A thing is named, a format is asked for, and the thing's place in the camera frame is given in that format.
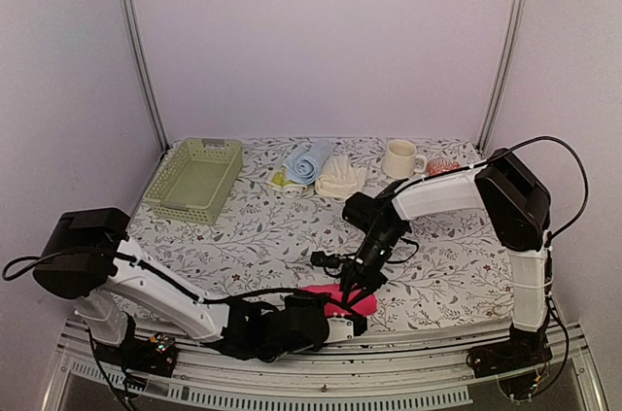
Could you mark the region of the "pink towel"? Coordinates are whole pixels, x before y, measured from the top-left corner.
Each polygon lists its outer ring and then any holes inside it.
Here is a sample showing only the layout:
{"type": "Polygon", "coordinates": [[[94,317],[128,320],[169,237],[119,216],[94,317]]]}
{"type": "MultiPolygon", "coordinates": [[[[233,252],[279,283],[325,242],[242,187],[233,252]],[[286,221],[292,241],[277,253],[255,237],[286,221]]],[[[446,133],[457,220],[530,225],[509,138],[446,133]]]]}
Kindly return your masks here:
{"type": "Polygon", "coordinates": [[[371,294],[357,302],[355,302],[356,297],[359,295],[360,290],[354,290],[353,292],[348,294],[347,298],[343,297],[343,292],[340,290],[338,284],[328,284],[328,285],[311,285],[301,288],[303,291],[309,291],[316,294],[324,294],[328,295],[330,298],[335,301],[348,305],[353,311],[357,314],[360,314],[364,317],[370,317],[376,313],[378,309],[378,301],[374,294],[371,294]]]}

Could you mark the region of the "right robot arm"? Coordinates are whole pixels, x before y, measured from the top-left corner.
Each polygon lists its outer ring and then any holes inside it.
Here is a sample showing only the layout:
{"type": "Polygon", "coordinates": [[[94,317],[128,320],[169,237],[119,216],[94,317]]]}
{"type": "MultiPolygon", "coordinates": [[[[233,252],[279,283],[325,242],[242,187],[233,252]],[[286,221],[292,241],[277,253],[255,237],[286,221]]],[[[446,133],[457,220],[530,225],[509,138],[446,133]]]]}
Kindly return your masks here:
{"type": "Polygon", "coordinates": [[[346,200],[342,217],[364,238],[342,263],[342,298],[356,304],[386,283],[381,270],[397,241],[410,232],[412,221],[481,211],[511,267],[512,323],[502,359],[509,367],[522,368],[544,345],[550,320],[546,302],[552,284],[550,205],[547,188],[508,149],[432,177],[394,181],[375,196],[357,192],[346,200]]]}

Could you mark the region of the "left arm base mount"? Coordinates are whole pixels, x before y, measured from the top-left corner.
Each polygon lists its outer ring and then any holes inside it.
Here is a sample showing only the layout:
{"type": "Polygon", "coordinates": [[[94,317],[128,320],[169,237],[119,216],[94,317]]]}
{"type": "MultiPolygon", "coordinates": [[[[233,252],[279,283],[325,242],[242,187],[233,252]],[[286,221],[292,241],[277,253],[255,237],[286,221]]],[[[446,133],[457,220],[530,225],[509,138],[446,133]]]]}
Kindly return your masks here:
{"type": "Polygon", "coordinates": [[[156,333],[147,339],[125,338],[118,347],[95,342],[94,357],[119,366],[123,372],[143,372],[170,378],[178,353],[172,336],[156,333]]]}

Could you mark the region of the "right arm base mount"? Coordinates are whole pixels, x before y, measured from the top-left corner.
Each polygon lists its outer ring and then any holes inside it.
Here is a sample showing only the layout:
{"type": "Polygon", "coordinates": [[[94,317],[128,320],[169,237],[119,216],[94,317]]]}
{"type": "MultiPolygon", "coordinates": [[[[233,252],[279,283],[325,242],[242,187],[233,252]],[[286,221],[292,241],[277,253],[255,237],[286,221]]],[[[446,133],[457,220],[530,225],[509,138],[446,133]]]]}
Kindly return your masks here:
{"type": "Polygon", "coordinates": [[[528,340],[508,339],[469,349],[466,365],[476,378],[497,376],[505,397],[524,401],[538,391],[552,358],[547,340],[535,346],[528,340]]]}

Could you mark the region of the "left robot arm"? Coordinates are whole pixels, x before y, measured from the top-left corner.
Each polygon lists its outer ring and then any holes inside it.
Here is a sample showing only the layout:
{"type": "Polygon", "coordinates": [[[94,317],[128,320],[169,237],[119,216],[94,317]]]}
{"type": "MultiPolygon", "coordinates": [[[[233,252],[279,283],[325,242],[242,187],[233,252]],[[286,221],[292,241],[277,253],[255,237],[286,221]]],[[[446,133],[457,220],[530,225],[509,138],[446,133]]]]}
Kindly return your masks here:
{"type": "Polygon", "coordinates": [[[126,232],[117,208],[66,212],[46,244],[34,280],[72,300],[93,338],[124,366],[145,355],[130,334],[121,296],[174,324],[194,341],[239,360],[273,362],[362,335],[365,316],[324,293],[286,289],[285,305],[259,301],[258,292],[215,299],[171,271],[126,232]]]}

